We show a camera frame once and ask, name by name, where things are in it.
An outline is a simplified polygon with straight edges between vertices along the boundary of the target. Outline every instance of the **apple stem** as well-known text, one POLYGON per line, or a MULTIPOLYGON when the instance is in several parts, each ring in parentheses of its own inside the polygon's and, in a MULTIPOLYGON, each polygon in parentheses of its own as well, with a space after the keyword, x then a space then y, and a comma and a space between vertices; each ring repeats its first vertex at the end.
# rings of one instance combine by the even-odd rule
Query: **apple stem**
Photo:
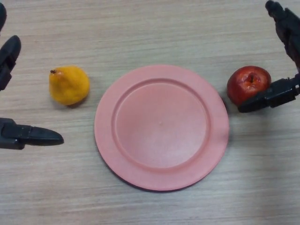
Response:
POLYGON ((254 80, 253 74, 250 74, 250 78, 251 78, 250 82, 253 83, 253 80, 254 80))

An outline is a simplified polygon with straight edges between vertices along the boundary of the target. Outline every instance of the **wooden table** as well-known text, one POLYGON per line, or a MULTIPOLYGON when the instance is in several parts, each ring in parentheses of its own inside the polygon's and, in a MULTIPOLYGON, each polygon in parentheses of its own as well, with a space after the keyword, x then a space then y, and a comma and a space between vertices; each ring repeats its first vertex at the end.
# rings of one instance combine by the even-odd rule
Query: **wooden table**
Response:
MULTIPOLYGON (((273 80, 294 63, 261 0, 4 0, 1 45, 22 41, 0 115, 60 132, 58 147, 0 150, 1 225, 298 225, 300 101, 237 113, 225 94, 229 76, 257 65, 273 80), (180 192, 149 193, 105 166, 93 121, 105 90, 149 64, 196 71, 228 104, 231 137, 220 164, 180 192), (78 108, 49 97, 48 74, 76 64, 90 76, 78 108)), ((281 0, 300 15, 296 0, 281 0)))

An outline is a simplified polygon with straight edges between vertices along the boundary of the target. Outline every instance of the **red apple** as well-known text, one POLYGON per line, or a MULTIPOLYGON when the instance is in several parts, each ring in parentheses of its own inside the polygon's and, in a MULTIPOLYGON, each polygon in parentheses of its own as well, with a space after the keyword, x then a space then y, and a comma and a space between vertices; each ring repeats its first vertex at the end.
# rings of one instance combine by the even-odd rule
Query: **red apple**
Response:
POLYGON ((270 87, 271 76, 261 67, 246 66, 235 71, 227 83, 227 95, 239 106, 258 92, 270 87))

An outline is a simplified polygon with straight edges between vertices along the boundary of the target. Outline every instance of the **table surface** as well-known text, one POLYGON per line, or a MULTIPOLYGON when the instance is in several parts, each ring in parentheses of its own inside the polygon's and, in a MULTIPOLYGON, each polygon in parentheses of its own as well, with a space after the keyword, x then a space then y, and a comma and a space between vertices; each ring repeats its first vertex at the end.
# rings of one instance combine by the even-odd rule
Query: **table surface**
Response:
MULTIPOLYGON (((245 65, 273 80, 294 63, 262 0, 4 0, 3 44, 18 35, 22 51, 0 115, 60 132, 57 147, 0 150, 2 225, 298 225, 300 101, 237 113, 225 94, 245 65), (53 67, 76 64, 90 76, 78 108, 49 97, 53 67), (115 177, 94 141, 96 107, 126 72, 149 64, 191 69, 228 104, 231 135, 213 172, 179 192, 150 193, 115 177)), ((281 0, 300 15, 296 0, 281 0)))

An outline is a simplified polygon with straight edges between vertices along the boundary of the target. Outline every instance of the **pink plate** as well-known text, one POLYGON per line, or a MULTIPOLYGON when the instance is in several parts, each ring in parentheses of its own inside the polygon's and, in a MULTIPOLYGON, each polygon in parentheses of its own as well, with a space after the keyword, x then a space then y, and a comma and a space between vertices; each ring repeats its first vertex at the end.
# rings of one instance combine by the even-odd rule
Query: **pink plate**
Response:
POLYGON ((123 180, 153 191, 188 187, 209 174, 229 136, 226 108, 196 73, 169 65, 138 68, 103 95, 95 138, 123 180))

